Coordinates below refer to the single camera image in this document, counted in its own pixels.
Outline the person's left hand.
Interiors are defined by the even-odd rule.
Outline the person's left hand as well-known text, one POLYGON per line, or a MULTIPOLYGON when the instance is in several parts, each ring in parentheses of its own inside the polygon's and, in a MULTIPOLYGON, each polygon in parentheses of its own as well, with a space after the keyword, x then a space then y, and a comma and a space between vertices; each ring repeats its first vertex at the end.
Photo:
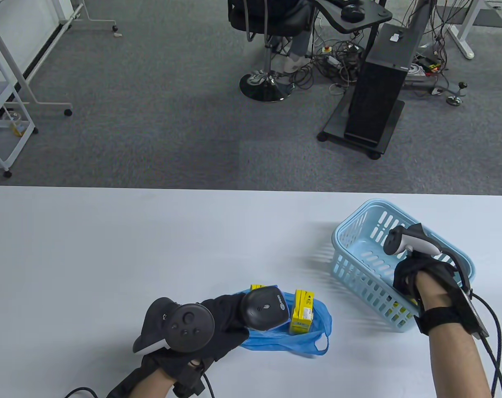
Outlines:
POLYGON ((199 396, 210 388, 205 377, 209 367, 249 338, 240 314, 244 296, 226 294, 184 305, 156 300, 133 345, 143 355, 142 366, 174 379, 176 396, 199 396))

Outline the person's right hand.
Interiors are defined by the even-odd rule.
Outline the person's right hand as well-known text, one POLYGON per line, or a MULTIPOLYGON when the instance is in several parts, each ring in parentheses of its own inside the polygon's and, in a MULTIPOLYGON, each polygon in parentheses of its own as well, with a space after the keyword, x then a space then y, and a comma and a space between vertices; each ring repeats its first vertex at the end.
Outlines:
POLYGON ((420 311, 424 311, 425 298, 439 294, 448 295, 460 289, 455 280, 456 268, 451 264, 424 255, 411 255, 395 267, 393 288, 407 299, 415 300, 420 311), (430 288, 418 281, 419 273, 426 274, 434 281, 430 288))

